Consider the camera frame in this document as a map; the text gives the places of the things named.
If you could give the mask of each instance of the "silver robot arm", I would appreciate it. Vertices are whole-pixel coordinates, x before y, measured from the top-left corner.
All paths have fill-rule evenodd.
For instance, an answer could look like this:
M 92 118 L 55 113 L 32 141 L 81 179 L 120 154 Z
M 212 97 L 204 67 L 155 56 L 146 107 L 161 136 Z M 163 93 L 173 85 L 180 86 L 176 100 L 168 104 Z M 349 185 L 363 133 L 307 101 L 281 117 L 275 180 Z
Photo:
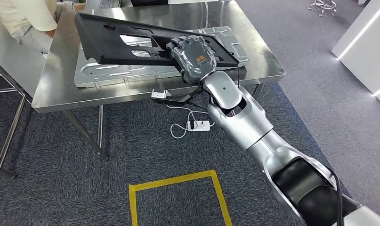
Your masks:
M 211 119 L 250 154 L 287 213 L 308 226 L 337 225 L 337 184 L 331 171 L 273 130 L 256 100 L 225 72 L 216 71 L 213 52 L 201 37 L 179 37 L 167 48 L 182 68 L 184 80 L 212 96 Z M 230 114 L 233 109 L 239 112 Z M 342 202 L 343 225 L 380 226 L 380 216 L 369 208 L 345 195 Z

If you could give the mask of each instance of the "carpet floor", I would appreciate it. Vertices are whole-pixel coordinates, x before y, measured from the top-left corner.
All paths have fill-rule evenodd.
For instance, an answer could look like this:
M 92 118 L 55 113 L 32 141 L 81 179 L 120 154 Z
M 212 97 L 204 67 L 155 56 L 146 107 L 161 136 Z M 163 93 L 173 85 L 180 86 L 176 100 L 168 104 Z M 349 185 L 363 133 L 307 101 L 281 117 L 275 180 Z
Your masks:
M 279 135 L 329 165 L 277 83 L 265 85 L 258 101 Z M 207 96 L 194 102 L 206 106 Z M 18 94 L 0 94 L 0 149 L 18 103 Z M 95 137 L 98 108 L 73 112 Z M 152 101 L 106 105 L 104 113 L 107 162 L 62 113 L 39 114 L 25 106 L 4 163 L 18 176 L 0 177 L 0 226 L 40 221 L 50 226 L 129 225 L 128 185 L 211 169 L 217 172 L 233 225 L 301 225 L 269 193 L 247 153 L 221 129 L 174 139 L 170 125 L 184 124 L 188 112 Z M 210 178 L 140 191 L 136 198 L 140 226 L 224 225 Z

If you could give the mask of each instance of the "gray carpet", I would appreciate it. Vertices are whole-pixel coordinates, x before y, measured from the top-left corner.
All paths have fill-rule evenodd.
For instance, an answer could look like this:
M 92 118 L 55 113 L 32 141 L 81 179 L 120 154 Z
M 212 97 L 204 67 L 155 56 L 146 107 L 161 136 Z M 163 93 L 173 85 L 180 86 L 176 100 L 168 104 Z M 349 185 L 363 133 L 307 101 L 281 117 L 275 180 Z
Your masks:
M 280 81 L 323 153 L 359 202 L 380 214 L 380 102 L 331 53 L 363 10 L 337 0 L 318 17 L 312 0 L 237 0 L 287 72 Z
M 195 102 L 206 106 L 206 98 L 200 95 Z M 0 148 L 18 99 L 18 94 L 0 94 Z M 258 101 L 278 134 L 328 165 L 277 83 L 266 85 Z M 0 178 L 0 226 L 40 220 L 51 226 L 129 225 L 128 184 L 211 169 L 233 225 L 300 225 L 269 193 L 250 157 L 219 128 L 177 140 L 170 125 L 182 123 L 186 111 L 135 101 L 106 105 L 104 112 L 107 162 L 93 154 L 61 113 L 38 114 L 26 105 L 5 162 L 18 177 Z M 95 135 L 97 108 L 74 113 Z M 140 226 L 223 225 L 208 178 L 137 192 L 137 214 Z

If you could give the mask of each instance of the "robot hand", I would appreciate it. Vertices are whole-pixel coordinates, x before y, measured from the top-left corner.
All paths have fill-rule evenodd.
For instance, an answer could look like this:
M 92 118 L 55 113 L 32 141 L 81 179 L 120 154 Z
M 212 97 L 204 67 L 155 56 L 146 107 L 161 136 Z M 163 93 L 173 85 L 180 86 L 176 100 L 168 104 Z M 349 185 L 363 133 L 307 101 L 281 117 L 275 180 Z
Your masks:
M 181 67 L 184 80 L 198 84 L 205 76 L 216 70 L 212 49 L 201 36 L 181 36 L 166 45 L 170 55 Z

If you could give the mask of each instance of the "yellow floor marking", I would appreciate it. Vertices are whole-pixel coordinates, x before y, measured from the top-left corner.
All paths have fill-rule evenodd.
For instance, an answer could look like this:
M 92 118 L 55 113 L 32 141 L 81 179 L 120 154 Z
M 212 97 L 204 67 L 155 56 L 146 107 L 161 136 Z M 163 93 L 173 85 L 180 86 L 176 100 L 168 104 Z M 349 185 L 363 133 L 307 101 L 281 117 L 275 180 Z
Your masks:
M 136 205 L 136 192 L 142 191 L 150 188 L 156 188 L 166 185 L 172 185 L 177 183 L 182 183 L 185 181 L 196 180 L 201 178 L 211 177 L 213 182 L 213 187 L 215 188 L 216 196 L 218 197 L 220 210 L 222 211 L 223 219 L 225 221 L 225 226 L 232 226 L 230 215 L 226 206 L 225 198 L 223 196 L 222 188 L 218 180 L 216 171 L 207 170 L 199 173 L 187 174 L 184 176 L 162 179 L 151 181 L 138 185 L 129 185 L 129 204 L 130 204 L 130 214 L 131 214 L 131 225 L 137 226 L 137 205 Z

